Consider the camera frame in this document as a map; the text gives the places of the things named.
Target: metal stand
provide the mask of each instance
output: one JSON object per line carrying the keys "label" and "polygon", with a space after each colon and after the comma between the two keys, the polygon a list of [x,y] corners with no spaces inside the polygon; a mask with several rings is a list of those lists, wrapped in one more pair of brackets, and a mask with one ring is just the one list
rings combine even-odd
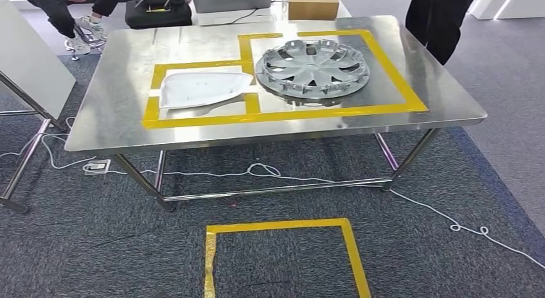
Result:
{"label": "metal stand", "polygon": [[175,206],[165,202],[165,198],[163,197],[161,192],[159,192],[159,190],[157,190],[157,188],[153,186],[146,179],[146,177],[142,176],[142,174],[140,174],[140,172],[134,167],[134,165],[132,165],[129,162],[129,160],[124,155],[112,155],[111,158],[112,160],[116,161],[116,163],[119,164],[119,166],[121,166],[121,168],[123,168],[123,170],[126,171],[127,174],[129,174],[134,180],[136,180],[136,182],[142,188],[144,188],[144,190],[146,190],[146,192],[150,196],[154,197],[159,203],[159,205],[161,205],[161,207],[163,207],[166,211],[169,211],[169,212],[174,211]]}
{"label": "metal stand", "polygon": [[38,147],[38,144],[40,143],[40,140],[44,136],[44,133],[46,129],[49,127],[49,125],[50,124],[55,125],[57,128],[61,130],[65,130],[65,128],[50,113],[48,113],[43,107],[41,107],[36,101],[34,101],[34,99],[28,96],[17,84],[11,81],[2,71],[0,71],[0,82],[6,85],[6,87],[9,90],[15,93],[18,97],[20,97],[20,99],[26,102],[33,109],[33,110],[2,111],[0,112],[0,117],[21,116],[21,115],[40,115],[44,118],[42,126],[38,130],[38,134],[34,137],[32,142],[30,143],[30,146],[28,147],[27,151],[24,153],[24,156],[22,157],[21,163],[19,163],[19,166],[17,167],[17,169],[15,170],[15,173],[13,174],[13,178],[8,184],[8,187],[4,191],[3,195],[0,197],[0,206],[4,206],[18,213],[25,213],[27,212],[28,208],[21,206],[19,204],[16,204],[15,202],[11,201],[10,198],[12,197],[17,185],[19,184],[19,181],[21,180],[24,170],[28,164],[28,161],[30,160],[30,158],[32,158],[34,151],[36,151],[36,147]]}
{"label": "metal stand", "polygon": [[224,193],[209,193],[209,194],[196,194],[196,195],[180,195],[174,197],[165,197],[161,194],[161,185],[163,181],[163,172],[165,169],[165,158],[166,152],[161,151],[159,155],[159,164],[157,165],[157,174],[155,179],[155,186],[151,185],[149,181],[142,176],[142,174],[127,160],[124,155],[113,155],[111,158],[116,161],[140,186],[142,186],[149,195],[156,198],[157,202],[161,204],[167,211],[173,211],[174,206],[171,206],[169,202],[178,202],[182,200],[195,200],[199,198],[218,198],[218,197],[233,197],[235,195],[258,195],[264,193],[277,193],[285,191],[298,191],[298,190],[308,190],[308,189],[323,189],[323,188],[334,188],[341,186],[382,186],[382,190],[390,190],[392,184],[401,176],[401,174],[406,171],[409,166],[413,163],[416,157],[422,152],[422,150],[436,137],[437,133],[441,129],[430,129],[426,134],[419,140],[416,146],[413,148],[411,153],[405,158],[401,165],[398,165],[396,159],[391,153],[388,145],[386,144],[384,138],[380,134],[375,134],[375,138],[382,149],[382,153],[386,158],[388,164],[392,167],[393,173],[391,177],[386,178],[375,178],[375,179],[361,179],[361,180],[347,180],[339,182],[320,182],[316,184],[301,184],[296,186],[282,186],[275,188],[263,188],[263,189],[254,189],[254,190],[245,190],[245,191],[233,191],[233,192],[224,192]]}
{"label": "metal stand", "polygon": [[[82,40],[87,43],[89,45],[89,47],[91,47],[91,50],[93,49],[96,49],[99,53],[102,54],[102,46],[104,44],[106,44],[106,41],[104,40],[99,40],[99,39],[95,39],[93,34],[91,32],[88,32],[88,31],[83,31],[81,29],[81,27],[77,26],[77,25],[74,25],[74,30],[76,31],[76,33],[82,38]],[[68,40],[66,40],[64,42],[64,46],[66,47],[66,50],[71,52],[71,55],[72,55],[72,60],[73,61],[77,61],[77,60],[80,60],[80,58],[78,57],[78,55],[76,55],[76,49],[75,48],[72,48],[69,44],[68,44]]]}
{"label": "metal stand", "polygon": [[421,138],[421,140],[416,144],[416,146],[413,148],[413,150],[409,153],[409,155],[403,160],[403,163],[395,170],[395,172],[391,176],[391,181],[387,182],[383,185],[382,190],[383,191],[389,191],[392,187],[392,185],[395,183],[395,181],[401,176],[401,174],[406,171],[409,166],[413,163],[413,161],[420,155],[420,153],[424,150],[424,148],[437,136],[437,134],[441,131],[440,128],[437,129],[429,129],[424,136]]}

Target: table top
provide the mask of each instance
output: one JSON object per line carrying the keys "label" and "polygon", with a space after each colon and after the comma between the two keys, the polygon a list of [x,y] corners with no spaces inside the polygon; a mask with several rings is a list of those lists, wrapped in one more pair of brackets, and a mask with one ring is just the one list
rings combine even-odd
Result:
{"label": "table top", "polygon": [[[392,67],[412,87],[427,110],[177,128],[145,128],[142,125],[156,64],[237,60],[241,59],[239,35],[282,33],[282,38],[251,41],[256,63],[264,51],[288,40],[321,39],[299,37],[299,32],[354,29],[372,33]],[[256,85],[252,89],[258,92],[262,111],[343,109],[404,101],[384,66],[359,36],[328,36],[324,39],[336,40],[362,51],[371,71],[370,81],[364,89],[335,101],[335,105],[328,105],[286,100]],[[224,67],[227,71],[233,71],[233,68],[239,67]],[[236,110],[232,105],[234,103],[204,111],[195,110],[192,115],[200,115],[196,112],[230,114],[228,111]],[[166,115],[180,118],[187,114],[186,110],[174,110]],[[475,125],[486,116],[471,95],[392,16],[121,30],[114,31],[109,37],[65,149],[97,155],[137,153]]]}

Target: yellow tape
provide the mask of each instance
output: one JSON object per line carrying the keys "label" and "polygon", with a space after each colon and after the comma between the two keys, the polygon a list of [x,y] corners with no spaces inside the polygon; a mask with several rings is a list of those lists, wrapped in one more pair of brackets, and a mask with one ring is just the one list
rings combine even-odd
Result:
{"label": "yellow tape", "polygon": [[190,126],[228,125],[233,123],[258,123],[263,121],[282,121],[293,119],[350,117],[370,114],[395,114],[412,112],[417,109],[406,104],[370,105],[366,107],[348,107],[323,110],[299,110],[292,112],[247,113],[226,116],[208,116],[159,120],[159,97],[149,97],[142,119],[145,128],[176,128]]}
{"label": "yellow tape", "polygon": [[343,232],[346,251],[354,281],[360,298],[371,298],[371,292],[365,278],[363,265],[359,257],[359,251],[347,218],[317,219],[317,220],[293,220],[279,222],[241,223],[227,225],[209,225],[206,227],[206,250],[204,258],[204,298],[215,298],[213,279],[213,261],[216,253],[216,235],[227,232],[268,231],[271,229],[297,229],[303,227],[333,227],[340,226]]}
{"label": "yellow tape", "polygon": [[[368,30],[338,30],[338,31],[307,31],[298,33],[300,37],[320,37],[331,35],[359,35],[367,44],[377,61],[380,63],[386,74],[389,76],[393,85],[398,89],[405,99],[405,103],[370,105],[363,107],[348,107],[340,109],[321,109],[321,110],[301,110],[290,112],[261,113],[256,110],[255,105],[246,103],[246,114],[196,117],[181,119],[159,119],[159,100],[157,97],[150,97],[142,119],[142,125],[145,128],[176,128],[208,125],[225,125],[233,123],[256,123],[264,121],[283,121],[292,119],[313,119],[313,118],[332,118],[348,117],[377,114],[396,114],[403,112],[421,112],[427,110],[413,88],[405,81],[403,76],[397,71],[396,67],[390,61],[388,56],[380,47],[380,44],[373,38]],[[255,75],[253,54],[251,49],[252,39],[279,38],[279,33],[249,34],[239,35],[238,43],[240,47],[240,60],[224,60],[216,62],[193,62],[187,64],[163,64],[156,65],[152,79],[152,89],[161,87],[161,82],[166,76],[166,72],[171,69],[189,69],[201,67],[220,67],[220,66],[240,66],[242,72]]]}
{"label": "yellow tape", "polygon": [[214,256],[216,255],[216,234],[206,233],[206,250],[204,255],[204,298],[216,297],[214,289]]}
{"label": "yellow tape", "polygon": [[246,106],[246,114],[261,113],[261,107],[259,105],[259,94],[244,94],[244,103]]}

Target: white plastic part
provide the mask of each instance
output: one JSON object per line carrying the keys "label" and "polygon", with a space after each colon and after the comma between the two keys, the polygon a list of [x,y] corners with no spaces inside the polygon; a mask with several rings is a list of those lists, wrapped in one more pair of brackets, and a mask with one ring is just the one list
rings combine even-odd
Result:
{"label": "white plastic part", "polygon": [[185,109],[222,102],[242,94],[250,86],[253,78],[247,73],[171,74],[161,84],[159,107]]}

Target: black pants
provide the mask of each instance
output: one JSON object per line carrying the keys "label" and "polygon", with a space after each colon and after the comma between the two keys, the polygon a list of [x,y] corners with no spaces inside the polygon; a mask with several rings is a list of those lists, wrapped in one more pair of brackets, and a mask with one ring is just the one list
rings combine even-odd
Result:
{"label": "black pants", "polygon": [[[114,11],[120,0],[97,0],[93,5],[93,12],[107,17]],[[74,18],[68,11],[68,0],[28,0],[29,3],[44,10],[49,17],[49,22],[59,33],[74,38]]]}
{"label": "black pants", "polygon": [[460,27],[473,0],[412,0],[405,26],[446,64],[460,40]]}

